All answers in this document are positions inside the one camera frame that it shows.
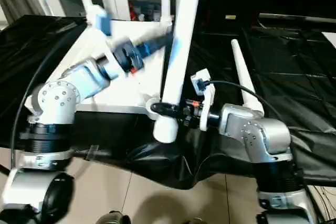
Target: white clip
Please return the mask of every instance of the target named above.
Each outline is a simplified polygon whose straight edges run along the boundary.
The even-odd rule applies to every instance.
[[[215,86],[213,84],[210,84],[205,87],[205,90],[199,89],[197,83],[199,81],[210,81],[210,74],[209,71],[205,68],[200,71],[198,71],[196,74],[191,76],[191,82],[193,83],[194,89],[196,91],[197,95],[203,95],[204,100],[202,102],[203,108],[201,112],[201,118],[199,119],[200,121],[200,127],[199,129],[201,131],[206,131],[207,128],[207,121],[208,121],[208,115],[210,111],[210,107],[214,103],[214,97],[215,97]]]

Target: wire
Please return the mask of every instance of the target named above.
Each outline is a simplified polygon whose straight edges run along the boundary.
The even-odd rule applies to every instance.
[[[43,61],[41,62],[41,64],[38,66],[37,70],[35,71],[33,77],[31,78],[26,91],[21,99],[19,108],[16,112],[15,115],[15,119],[14,119],[14,124],[13,124],[13,128],[12,128],[12,134],[10,136],[11,139],[11,144],[10,144],[10,168],[13,169],[15,167],[15,139],[17,136],[17,125],[18,125],[18,120],[22,111],[22,108],[25,104],[25,101],[27,100],[28,94],[30,94],[31,92],[31,88],[33,87],[36,79],[39,77],[40,72],[45,68],[46,64],[48,63],[49,59],[52,57],[52,55],[58,55],[55,54],[55,51],[68,39],[70,39],[70,37],[72,37],[72,33],[67,33],[65,34],[60,40],[58,40],[58,42],[54,45],[54,47],[51,49],[51,51],[49,51],[49,53],[45,56],[45,58],[43,59]]]
[[[324,213],[325,213],[325,215],[327,216],[327,219],[330,220],[330,213],[329,213],[329,210],[328,210],[326,201],[324,200],[324,198],[322,197],[320,191],[317,189],[316,186],[314,186],[314,189],[315,189],[316,192],[319,194],[319,197],[320,197],[320,199],[321,199],[321,201],[322,201],[322,204],[323,204]]]
[[[334,215],[334,210],[336,211],[336,207],[332,204],[330,198],[326,195],[326,193],[328,193],[328,191],[326,190],[326,188],[324,186],[321,186],[321,189],[322,189],[323,195],[327,198],[327,200],[329,202],[329,205],[332,208],[332,213]]]
[[[332,194],[331,192],[329,192],[326,188],[324,188],[325,191],[327,192],[327,194],[330,194],[330,195],[333,195],[333,196],[336,196],[336,194]]]
[[[260,21],[259,21],[259,19],[257,18],[257,21],[258,21],[258,23],[259,23],[259,25],[263,28],[263,29],[267,29],[267,27],[266,26],[264,26]]]
[[[308,185],[305,183],[305,181],[303,180],[303,186],[307,192],[307,195],[313,205],[313,208],[314,208],[314,211],[316,212],[316,215],[318,217],[318,219],[322,222],[326,221],[324,215],[323,215],[323,212],[321,211],[321,208],[320,206],[317,204],[316,200],[315,200],[315,197],[313,196],[312,194],[312,191],[311,189],[308,187]]]
[[[268,101],[266,101],[261,96],[257,95],[255,92],[249,90],[248,88],[245,88],[242,85],[236,84],[234,82],[229,82],[229,81],[205,81],[204,82],[204,85],[206,85],[206,86],[209,85],[209,84],[228,84],[228,85],[231,85],[231,86],[235,86],[235,87],[237,87],[239,89],[242,89],[245,92],[247,92],[247,93],[253,95],[254,97],[256,97],[261,103],[263,103],[264,105],[266,105],[267,107],[269,107],[273,111],[273,113],[277,116],[277,118],[280,121],[283,121],[282,116],[280,115],[280,113]]]

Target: black cable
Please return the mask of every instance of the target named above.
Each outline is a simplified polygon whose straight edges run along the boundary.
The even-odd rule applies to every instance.
[[[43,59],[43,61],[41,62],[41,64],[38,66],[37,70],[35,71],[33,77],[31,78],[26,91],[21,99],[19,108],[16,112],[15,115],[15,119],[14,119],[14,124],[13,124],[13,128],[12,128],[12,134],[10,136],[11,139],[11,149],[10,149],[10,167],[11,169],[13,169],[15,167],[15,139],[16,139],[16,135],[17,135],[17,124],[18,124],[18,120],[22,111],[22,108],[25,104],[25,101],[27,100],[28,94],[30,94],[32,87],[36,81],[36,79],[38,78],[38,76],[40,75],[40,72],[45,68],[46,64],[48,63],[49,59],[51,58],[51,56],[53,54],[55,54],[55,51],[65,42],[67,41],[70,37],[72,37],[72,33],[67,33],[65,34],[62,38],[60,38],[58,40],[58,42],[54,45],[53,49],[51,51],[48,52],[48,54],[45,56],[45,58]]]
[[[308,187],[308,185],[305,183],[305,181],[303,180],[303,186],[307,192],[307,195],[313,205],[313,208],[316,212],[317,217],[319,218],[319,220],[321,220],[322,222],[326,221],[325,217],[323,216],[323,212],[320,208],[320,206],[317,204],[314,195],[312,194],[312,191],[310,190],[310,188]]]
[[[326,192],[330,195],[336,196],[336,194],[332,194],[331,192],[329,192],[328,190],[326,190]]]
[[[333,217],[335,218],[335,215],[334,215],[334,210],[336,211],[336,207],[332,204],[331,200],[329,199],[328,195],[326,195],[326,193],[328,192],[326,190],[326,188],[324,186],[321,186],[321,189],[322,189],[322,193],[323,195],[326,197],[327,201],[329,202],[329,205],[330,207],[332,208],[332,214],[333,214]]]
[[[321,195],[320,191],[317,189],[316,186],[313,186],[314,189],[316,190],[316,192],[318,193],[320,199],[321,199],[321,202],[323,204],[323,208],[324,208],[324,212],[325,212],[325,215],[327,215],[327,218],[328,220],[330,220],[330,213],[329,213],[329,210],[328,210],[328,207],[327,207],[327,203],[326,201],[324,200],[323,196]]]
[[[229,81],[205,81],[203,83],[206,86],[209,85],[209,84],[228,84],[228,85],[231,85],[231,86],[235,86],[235,87],[237,87],[239,89],[242,89],[245,92],[247,92],[247,93],[253,95],[254,97],[256,97],[261,103],[263,103],[264,105],[266,105],[267,107],[269,107],[273,111],[273,113],[277,116],[277,118],[280,121],[283,122],[283,119],[282,119],[280,113],[268,101],[266,101],[264,98],[262,98],[261,96],[257,95],[255,92],[253,92],[253,91],[245,88],[242,85],[236,84],[234,82],[229,82]]]

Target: blue component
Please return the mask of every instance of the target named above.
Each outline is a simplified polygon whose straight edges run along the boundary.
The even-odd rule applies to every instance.
[[[111,17],[110,15],[106,14],[104,16],[96,16],[96,24],[97,28],[101,30],[106,36],[111,36]]]
[[[147,56],[151,55],[151,51],[149,50],[149,46],[147,45],[147,43],[145,43],[144,46],[145,46]]]

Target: black plastic sheet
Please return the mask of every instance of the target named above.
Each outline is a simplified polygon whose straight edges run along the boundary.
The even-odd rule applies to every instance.
[[[38,64],[64,33],[73,34],[41,75],[39,82],[44,82],[84,28],[82,19],[25,16],[0,33],[2,146],[9,144],[18,103]],[[242,30],[237,35],[195,34],[184,98],[200,100],[190,76],[203,68],[208,68],[213,80],[238,83],[233,38],[239,40],[257,93],[290,128],[292,150],[306,181],[335,186],[334,47],[314,32],[264,29]],[[216,86],[215,108],[220,110],[225,103],[242,104],[240,90]],[[21,127],[27,113],[20,118]],[[166,186],[191,188],[214,173],[253,176],[244,147],[215,129],[201,132],[180,126],[176,141],[162,144],[153,138],[153,122],[145,115],[77,112],[73,126],[71,145],[76,156],[117,165]]]

